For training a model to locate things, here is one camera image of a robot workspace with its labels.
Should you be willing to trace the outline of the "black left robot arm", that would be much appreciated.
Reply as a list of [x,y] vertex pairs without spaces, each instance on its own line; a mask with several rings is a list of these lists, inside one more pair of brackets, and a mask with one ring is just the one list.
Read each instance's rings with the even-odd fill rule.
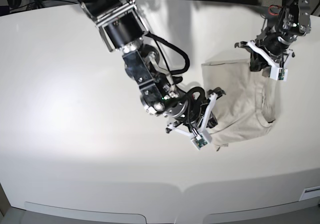
[[274,16],[273,23],[268,24],[254,42],[280,68],[295,57],[289,50],[290,45],[311,31],[310,3],[311,0],[282,0],[277,6],[278,12],[272,12],[274,5],[268,8],[269,14]]

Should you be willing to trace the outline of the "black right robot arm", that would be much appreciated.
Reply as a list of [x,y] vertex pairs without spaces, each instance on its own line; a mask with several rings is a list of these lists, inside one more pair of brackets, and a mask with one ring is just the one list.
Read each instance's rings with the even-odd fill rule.
[[[140,99],[150,115],[169,115],[173,126],[184,125],[189,131],[213,128],[217,119],[211,111],[213,103],[201,87],[189,91],[179,88],[182,74],[190,67],[188,55],[177,46],[148,30],[135,0],[77,0],[81,9],[94,22],[110,52],[120,51],[125,71],[140,91]],[[184,67],[163,70],[159,62],[163,53],[158,46],[144,43],[144,37],[161,43],[182,56]]]

